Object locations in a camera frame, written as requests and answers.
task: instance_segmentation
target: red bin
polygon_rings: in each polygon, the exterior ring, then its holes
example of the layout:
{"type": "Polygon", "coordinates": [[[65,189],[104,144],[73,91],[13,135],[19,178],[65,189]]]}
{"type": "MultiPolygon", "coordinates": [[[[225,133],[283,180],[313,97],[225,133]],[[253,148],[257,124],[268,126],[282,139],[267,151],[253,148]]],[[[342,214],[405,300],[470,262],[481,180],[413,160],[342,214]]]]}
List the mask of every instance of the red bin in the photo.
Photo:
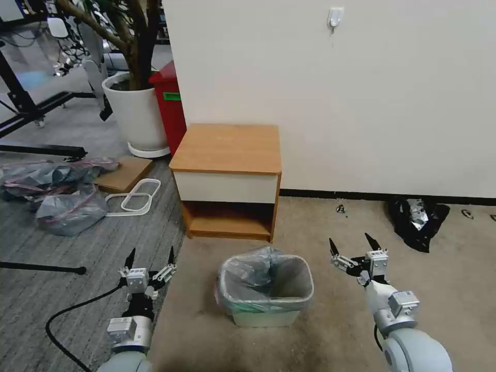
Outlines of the red bin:
{"type": "Polygon", "coordinates": [[[149,82],[155,88],[170,152],[174,156],[186,133],[186,120],[182,110],[174,61],[150,77],[149,82]]]}

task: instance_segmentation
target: wooden tabletop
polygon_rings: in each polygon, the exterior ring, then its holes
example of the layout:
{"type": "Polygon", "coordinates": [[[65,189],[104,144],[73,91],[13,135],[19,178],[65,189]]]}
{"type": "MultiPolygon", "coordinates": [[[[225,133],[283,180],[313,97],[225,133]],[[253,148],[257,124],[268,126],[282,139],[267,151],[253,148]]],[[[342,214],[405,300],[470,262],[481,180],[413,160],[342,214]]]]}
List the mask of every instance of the wooden tabletop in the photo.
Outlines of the wooden tabletop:
{"type": "Polygon", "coordinates": [[[191,124],[170,168],[176,172],[281,173],[273,125],[191,124]]]}

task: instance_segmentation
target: black baseboard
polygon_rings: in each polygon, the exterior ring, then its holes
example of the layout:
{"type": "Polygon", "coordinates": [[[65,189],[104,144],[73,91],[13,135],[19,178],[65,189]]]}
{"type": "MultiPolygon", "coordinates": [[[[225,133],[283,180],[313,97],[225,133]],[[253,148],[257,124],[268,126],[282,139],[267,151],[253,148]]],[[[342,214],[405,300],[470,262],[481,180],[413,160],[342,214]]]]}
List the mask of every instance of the black baseboard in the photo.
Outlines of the black baseboard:
{"type": "Polygon", "coordinates": [[[359,193],[345,191],[319,191],[280,189],[279,196],[312,197],[321,199],[351,199],[351,200],[381,200],[387,201],[393,196],[402,196],[407,199],[428,199],[439,204],[463,204],[496,206],[496,198],[466,197],[466,196],[436,196],[436,195],[405,195],[405,194],[379,194],[359,193]]]}

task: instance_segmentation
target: potted plant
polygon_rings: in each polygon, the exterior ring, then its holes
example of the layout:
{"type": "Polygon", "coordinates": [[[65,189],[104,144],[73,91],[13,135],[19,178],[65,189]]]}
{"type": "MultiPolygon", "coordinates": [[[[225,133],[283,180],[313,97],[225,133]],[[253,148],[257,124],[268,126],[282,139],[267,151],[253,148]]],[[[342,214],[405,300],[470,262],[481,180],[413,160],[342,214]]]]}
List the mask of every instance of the potted plant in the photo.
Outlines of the potted plant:
{"type": "Polygon", "coordinates": [[[123,54],[129,72],[102,83],[117,122],[136,156],[155,158],[169,153],[155,96],[148,82],[151,57],[159,29],[160,0],[56,0],[67,13],[91,27],[123,54]],[[102,13],[112,23],[103,26],[102,13]]]}

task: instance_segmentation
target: wooden cabinet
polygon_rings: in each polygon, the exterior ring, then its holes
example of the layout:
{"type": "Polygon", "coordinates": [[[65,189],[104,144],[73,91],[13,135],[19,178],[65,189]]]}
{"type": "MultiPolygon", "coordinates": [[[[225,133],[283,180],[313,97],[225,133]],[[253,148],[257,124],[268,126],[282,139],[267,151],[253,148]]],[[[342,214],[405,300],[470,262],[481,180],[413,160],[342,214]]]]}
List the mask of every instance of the wooden cabinet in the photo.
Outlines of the wooden cabinet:
{"type": "Polygon", "coordinates": [[[281,183],[277,126],[191,124],[170,167],[188,237],[272,241],[281,183]]]}

